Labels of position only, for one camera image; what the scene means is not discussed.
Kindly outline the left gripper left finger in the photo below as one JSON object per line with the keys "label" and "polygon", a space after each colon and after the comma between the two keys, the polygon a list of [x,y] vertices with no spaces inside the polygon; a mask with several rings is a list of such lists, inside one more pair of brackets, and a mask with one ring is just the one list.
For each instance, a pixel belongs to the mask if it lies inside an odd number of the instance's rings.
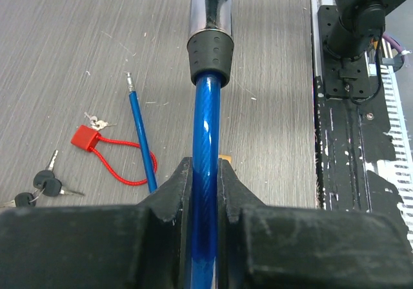
{"label": "left gripper left finger", "polygon": [[139,260],[140,288],[189,288],[191,277],[192,158],[139,205],[148,209]]}

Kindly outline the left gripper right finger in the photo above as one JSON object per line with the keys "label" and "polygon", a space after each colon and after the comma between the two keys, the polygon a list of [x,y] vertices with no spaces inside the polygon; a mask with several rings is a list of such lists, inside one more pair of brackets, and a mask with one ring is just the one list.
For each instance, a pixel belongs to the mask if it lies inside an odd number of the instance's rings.
{"label": "left gripper right finger", "polygon": [[246,259],[242,211],[246,206],[263,205],[238,179],[229,161],[220,159],[217,172],[218,288],[243,287]]}

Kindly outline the brass padlock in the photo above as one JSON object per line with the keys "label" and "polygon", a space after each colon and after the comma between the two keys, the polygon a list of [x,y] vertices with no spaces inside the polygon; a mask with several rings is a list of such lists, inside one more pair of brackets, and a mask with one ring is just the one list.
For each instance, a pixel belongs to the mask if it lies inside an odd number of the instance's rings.
{"label": "brass padlock", "polygon": [[220,159],[227,160],[229,163],[231,163],[232,158],[229,155],[219,155]]}

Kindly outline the red cable padlock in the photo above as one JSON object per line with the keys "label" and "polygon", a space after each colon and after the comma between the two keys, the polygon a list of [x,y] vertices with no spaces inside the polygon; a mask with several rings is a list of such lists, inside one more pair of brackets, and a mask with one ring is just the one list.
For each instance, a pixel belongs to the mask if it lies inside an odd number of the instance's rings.
{"label": "red cable padlock", "polygon": [[[149,192],[154,192],[157,188],[157,157],[149,150],[146,143],[141,145],[131,141],[111,139],[86,125],[78,127],[70,142],[78,149],[89,154],[94,154],[114,179],[120,183],[133,187],[146,184]],[[114,156],[109,156],[108,152],[120,149],[121,147],[129,149],[141,157],[141,164],[143,165],[143,171],[145,173],[144,177],[129,179],[124,173],[119,171],[122,160],[115,160]]]}

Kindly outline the silver keys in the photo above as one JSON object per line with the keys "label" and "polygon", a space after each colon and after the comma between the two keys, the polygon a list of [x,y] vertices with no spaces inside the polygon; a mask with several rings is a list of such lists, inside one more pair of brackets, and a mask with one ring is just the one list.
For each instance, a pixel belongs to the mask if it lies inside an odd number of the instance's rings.
{"label": "silver keys", "polygon": [[89,119],[90,127],[93,130],[100,131],[103,130],[104,128],[107,128],[109,126],[115,126],[116,124],[110,124],[104,120],[99,119],[95,115],[89,115],[87,112],[84,112],[85,117]]}

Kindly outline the black-headed keys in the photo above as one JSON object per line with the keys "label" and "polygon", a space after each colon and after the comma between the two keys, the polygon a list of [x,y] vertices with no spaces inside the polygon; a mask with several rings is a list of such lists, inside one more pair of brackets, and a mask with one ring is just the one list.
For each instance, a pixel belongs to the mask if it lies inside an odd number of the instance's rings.
{"label": "black-headed keys", "polygon": [[35,207],[37,200],[43,195],[47,197],[58,197],[59,195],[74,195],[84,197],[84,193],[71,190],[63,185],[63,183],[54,174],[54,165],[59,151],[55,150],[47,167],[44,170],[36,173],[33,178],[33,187],[35,190],[30,192],[21,192],[17,194],[13,200],[1,203],[1,208],[20,208],[20,207]]}

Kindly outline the blue cable lock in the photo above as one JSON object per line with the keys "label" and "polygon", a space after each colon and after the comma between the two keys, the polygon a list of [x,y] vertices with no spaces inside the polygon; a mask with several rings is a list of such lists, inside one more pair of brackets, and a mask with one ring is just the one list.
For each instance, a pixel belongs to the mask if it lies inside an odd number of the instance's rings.
{"label": "blue cable lock", "polygon": [[220,94],[229,81],[234,51],[231,2],[190,2],[186,47],[196,86],[190,271],[194,288],[211,288],[215,273]]}

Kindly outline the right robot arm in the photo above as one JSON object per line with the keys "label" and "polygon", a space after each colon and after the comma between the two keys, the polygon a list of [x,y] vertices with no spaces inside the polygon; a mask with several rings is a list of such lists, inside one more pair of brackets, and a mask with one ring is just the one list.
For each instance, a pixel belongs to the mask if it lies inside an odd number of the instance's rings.
{"label": "right robot arm", "polygon": [[327,38],[336,58],[355,59],[385,31],[385,17],[406,0],[335,0],[338,19]]}

